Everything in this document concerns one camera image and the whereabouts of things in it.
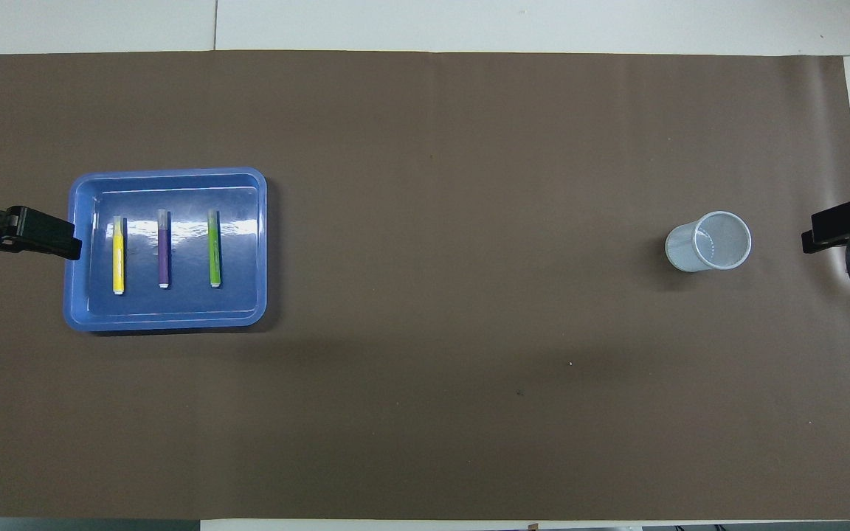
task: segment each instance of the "white table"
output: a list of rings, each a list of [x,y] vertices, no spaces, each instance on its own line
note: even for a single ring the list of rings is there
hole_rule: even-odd
[[[0,54],[212,49],[843,55],[850,99],[850,0],[0,0]],[[793,229],[805,229],[803,223]],[[527,524],[229,520],[203,521],[202,528],[412,531]],[[540,527],[648,524],[662,522],[541,521]]]

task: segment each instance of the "blue tray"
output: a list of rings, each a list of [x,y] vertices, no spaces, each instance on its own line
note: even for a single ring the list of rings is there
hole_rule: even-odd
[[[171,285],[159,288],[156,211],[168,209]],[[222,286],[209,284],[207,219],[218,209]],[[112,224],[125,219],[125,292],[112,290]],[[247,326],[267,309],[267,182],[254,168],[91,173],[68,219],[83,242],[64,270],[64,319],[76,330]]]

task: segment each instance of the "clear plastic cup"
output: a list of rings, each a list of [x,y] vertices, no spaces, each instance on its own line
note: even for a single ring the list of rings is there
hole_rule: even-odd
[[[668,261],[682,271],[733,269],[750,255],[753,238],[738,215],[717,211],[678,226],[665,240]]]

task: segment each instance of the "brown paper sheet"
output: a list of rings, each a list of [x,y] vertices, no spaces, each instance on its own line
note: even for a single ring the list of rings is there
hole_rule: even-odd
[[[840,58],[0,56],[0,207],[252,165],[272,315],[90,336],[0,255],[0,516],[850,518]],[[749,260],[668,231],[741,215]]]

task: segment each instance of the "yellow marker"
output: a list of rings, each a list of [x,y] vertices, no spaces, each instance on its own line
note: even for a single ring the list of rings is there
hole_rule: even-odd
[[[114,295],[124,294],[124,221],[114,216]]]

